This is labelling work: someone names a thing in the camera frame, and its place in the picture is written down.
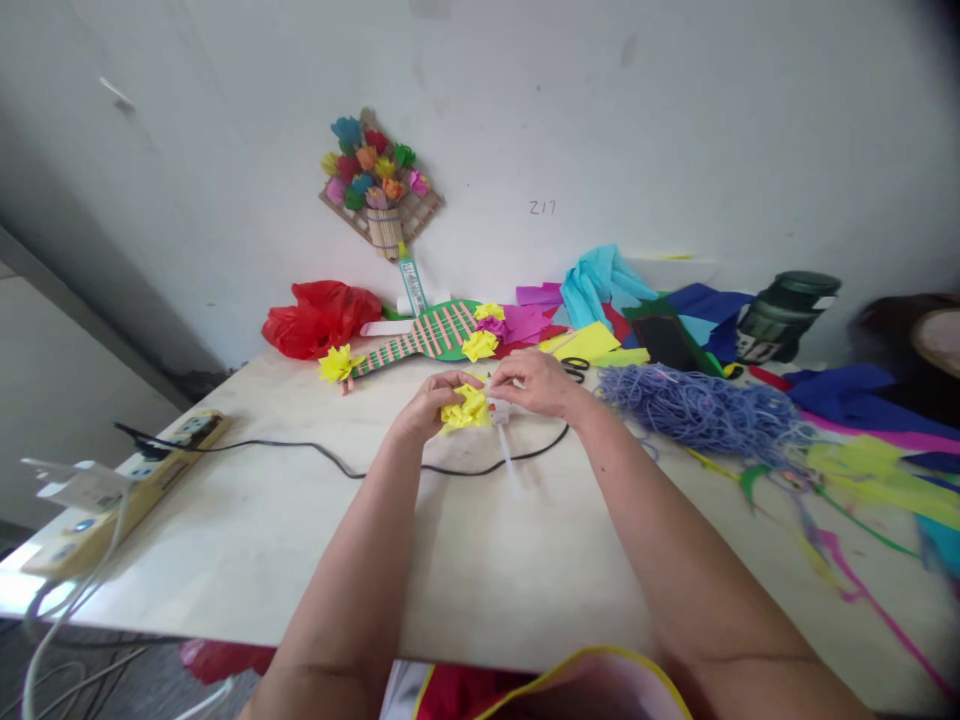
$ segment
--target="yellow paper flower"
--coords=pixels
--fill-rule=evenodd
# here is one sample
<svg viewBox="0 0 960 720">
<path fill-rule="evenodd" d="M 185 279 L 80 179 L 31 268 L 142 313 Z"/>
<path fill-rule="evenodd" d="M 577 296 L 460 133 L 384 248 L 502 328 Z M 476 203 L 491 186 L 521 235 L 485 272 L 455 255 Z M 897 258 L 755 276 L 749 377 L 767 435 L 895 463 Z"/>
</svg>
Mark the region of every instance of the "yellow paper flower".
<svg viewBox="0 0 960 720">
<path fill-rule="evenodd" d="M 327 175 L 336 175 L 337 174 L 337 160 L 340 159 L 340 156 L 336 153 L 330 152 L 320 158 L 320 167 L 323 168 L 323 171 Z"/>
<path fill-rule="evenodd" d="M 440 419 L 451 430 L 478 425 L 490 427 L 490 406 L 487 405 L 487 396 L 483 390 L 477 390 L 473 385 L 461 385 L 454 392 L 466 398 L 462 405 L 444 405 L 440 408 Z"/>
<path fill-rule="evenodd" d="M 343 382 L 350 377 L 353 369 L 365 359 L 365 355 L 351 358 L 349 343 L 341 348 L 330 348 L 327 356 L 320 361 L 320 377 L 326 378 L 331 385 Z"/>
<path fill-rule="evenodd" d="M 495 317 L 497 320 L 503 320 L 503 308 L 496 303 L 485 303 L 473 311 L 473 316 L 477 320 L 483 320 L 485 317 Z"/>
<path fill-rule="evenodd" d="M 497 349 L 500 341 L 497 336 L 488 330 L 478 330 L 471 333 L 470 337 L 463 344 L 463 354 L 470 358 L 470 362 L 476 362 L 482 357 L 490 357 L 493 351 Z"/>
</svg>

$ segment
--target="power cord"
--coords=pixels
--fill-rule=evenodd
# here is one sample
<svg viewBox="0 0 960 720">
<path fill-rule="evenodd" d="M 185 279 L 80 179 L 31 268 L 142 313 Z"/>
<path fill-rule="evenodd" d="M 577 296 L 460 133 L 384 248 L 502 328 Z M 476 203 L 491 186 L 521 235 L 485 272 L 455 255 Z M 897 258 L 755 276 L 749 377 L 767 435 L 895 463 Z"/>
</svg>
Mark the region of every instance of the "power cord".
<svg viewBox="0 0 960 720">
<path fill-rule="evenodd" d="M 138 443 L 137 447 L 140 447 L 140 444 L 142 444 L 144 441 L 150 442 L 150 443 L 156 443 L 158 445 L 162 445 L 168 448 L 173 448 L 176 450 L 183 450 L 185 452 L 202 452 L 202 453 L 223 452 L 224 450 L 234 450 L 236 448 L 244 447 L 245 445 L 266 445 L 267 447 L 310 447 L 316 450 L 321 455 L 323 455 L 325 458 L 327 458 L 327 460 L 332 462 L 334 465 L 336 465 L 337 469 L 340 472 L 342 472 L 344 475 L 346 475 L 348 478 L 350 478 L 351 480 L 362 480 L 367 476 L 366 473 L 350 472 L 350 470 L 347 468 L 346 465 L 343 464 L 340 458 L 338 458 L 332 452 L 330 452 L 325 447 L 323 447 L 323 445 L 319 445 L 318 443 L 311 443 L 311 442 L 288 443 L 288 442 L 280 442 L 278 440 L 244 440 L 243 442 L 238 442 L 233 445 L 225 445 L 224 447 L 219 447 L 219 448 L 204 449 L 204 448 L 189 447 L 189 446 L 185 447 L 182 445 L 177 445 L 176 443 L 168 442 L 167 440 L 161 440 L 160 438 L 156 438 L 156 437 L 153 437 L 152 435 L 148 435 L 145 432 L 136 430 L 130 427 L 129 425 L 124 425 L 123 423 L 114 423 L 113 426 L 118 430 L 122 430 L 127 435 L 132 437 L 134 441 Z M 569 432 L 569 430 L 570 430 L 570 426 L 564 425 L 563 430 L 560 431 L 560 434 L 557 436 L 557 438 L 546 447 L 540 448 L 539 450 L 534 450 L 533 452 L 525 453 L 523 455 L 516 455 L 510 458 L 510 460 L 512 460 L 513 462 L 516 462 L 517 460 L 529 460 L 530 458 L 537 457 L 538 455 L 543 455 L 545 452 L 553 449 L 561 440 L 563 440 L 563 438 L 566 437 L 567 432 Z M 505 465 L 506 462 L 507 460 L 506 458 L 504 458 L 503 460 L 495 462 L 486 470 L 476 470 L 476 471 L 448 470 L 446 468 L 437 467 L 436 465 L 421 465 L 420 469 L 433 470 L 434 472 L 440 473 L 441 475 L 450 475 L 452 477 L 480 477 L 481 475 L 489 475 L 497 468 L 501 467 L 502 465 Z"/>
</svg>

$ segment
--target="blue paper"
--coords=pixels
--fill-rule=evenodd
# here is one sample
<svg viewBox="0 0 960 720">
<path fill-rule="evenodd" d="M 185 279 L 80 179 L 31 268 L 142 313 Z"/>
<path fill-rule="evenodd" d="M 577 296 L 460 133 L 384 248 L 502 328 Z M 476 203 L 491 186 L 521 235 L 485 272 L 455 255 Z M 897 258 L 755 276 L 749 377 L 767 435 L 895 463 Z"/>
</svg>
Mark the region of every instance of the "blue paper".
<svg viewBox="0 0 960 720">
<path fill-rule="evenodd" d="M 713 332 L 713 329 L 717 326 L 716 323 L 710 322 L 709 320 L 701 320 L 700 318 L 691 317 L 690 315 L 680 315 L 680 322 L 683 323 L 683 326 L 687 329 L 687 332 L 690 333 L 690 337 L 693 338 L 693 341 L 703 347 L 710 340 L 710 333 Z"/>
<path fill-rule="evenodd" d="M 658 297 L 627 266 L 616 245 L 605 245 L 583 255 L 567 273 L 560 288 L 573 327 L 579 330 L 599 321 L 612 331 L 613 326 L 601 303 L 611 302 L 614 290 L 621 308 L 627 296 L 631 298 L 630 307 L 636 307 L 637 299 L 656 300 Z"/>
</svg>

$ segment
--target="popsicle stick basket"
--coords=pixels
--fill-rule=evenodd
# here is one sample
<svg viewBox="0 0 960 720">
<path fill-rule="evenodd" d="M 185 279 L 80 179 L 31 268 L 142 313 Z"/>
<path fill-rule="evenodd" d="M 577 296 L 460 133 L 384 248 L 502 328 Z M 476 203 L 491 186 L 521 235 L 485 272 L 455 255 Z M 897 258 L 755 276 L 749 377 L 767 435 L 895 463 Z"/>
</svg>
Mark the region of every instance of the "popsicle stick basket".
<svg viewBox="0 0 960 720">
<path fill-rule="evenodd" d="M 360 126 L 364 133 L 367 130 L 376 130 L 386 136 L 388 145 L 381 157 L 394 160 L 394 143 L 377 123 L 373 110 L 364 108 L 361 111 Z M 409 187 L 409 177 L 409 169 L 397 168 L 397 178 L 405 187 Z M 374 210 L 365 207 L 363 210 L 354 211 L 341 207 L 327 197 L 326 185 L 324 185 L 323 192 L 320 193 L 320 200 L 339 215 L 340 219 L 353 228 L 360 237 L 370 243 L 379 257 L 387 258 L 391 262 L 396 262 L 400 257 L 400 240 L 404 240 L 407 245 L 416 240 L 443 206 L 443 198 L 432 188 L 423 197 L 419 197 L 412 192 L 404 193 L 398 206 L 389 210 Z"/>
</svg>

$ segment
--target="blue string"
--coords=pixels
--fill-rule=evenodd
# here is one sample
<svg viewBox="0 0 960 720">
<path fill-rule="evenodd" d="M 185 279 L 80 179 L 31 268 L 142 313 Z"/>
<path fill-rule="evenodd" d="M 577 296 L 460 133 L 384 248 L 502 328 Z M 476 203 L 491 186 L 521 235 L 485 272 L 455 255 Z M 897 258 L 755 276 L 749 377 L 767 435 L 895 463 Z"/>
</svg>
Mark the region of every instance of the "blue string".
<svg viewBox="0 0 960 720">
<path fill-rule="evenodd" d="M 815 436 L 790 398 L 769 385 L 738 387 L 660 364 L 601 368 L 597 396 L 697 452 L 756 458 L 774 470 L 803 473 L 800 451 Z"/>
</svg>

